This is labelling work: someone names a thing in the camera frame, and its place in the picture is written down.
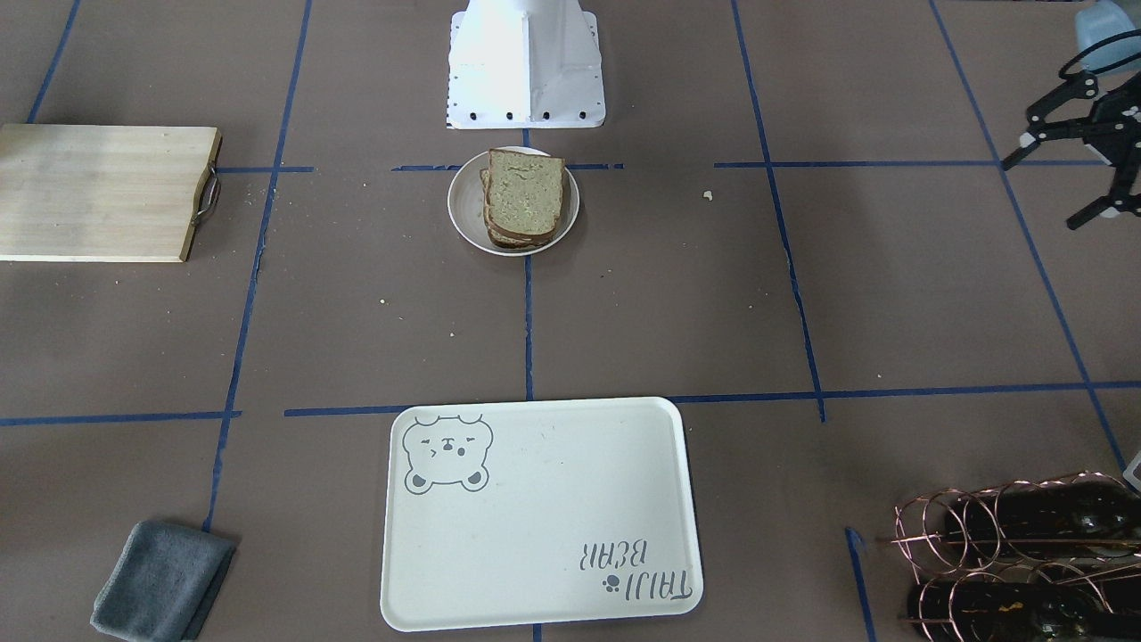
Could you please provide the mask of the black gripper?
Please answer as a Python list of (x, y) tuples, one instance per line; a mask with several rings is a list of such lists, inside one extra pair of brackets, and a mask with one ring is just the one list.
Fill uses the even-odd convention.
[[(1060, 86), (1044, 94), (1038, 101), (1023, 111), (1026, 133), (1018, 146), (1002, 160), (1002, 170), (1010, 170), (1030, 157), (1042, 143), (1081, 139), (1092, 147), (1104, 164), (1115, 169), (1107, 195), (1093, 200), (1085, 208), (1066, 219), (1068, 230), (1079, 230), (1097, 217), (1112, 218), (1128, 212), (1128, 201), (1136, 201), (1133, 190), (1138, 179), (1138, 106), (1140, 106), (1140, 78), (1134, 74), (1123, 86), (1099, 94), (1099, 81), (1089, 70), (1065, 78)], [(1087, 117), (1073, 117), (1047, 122), (1047, 115), (1073, 99), (1089, 99)]]

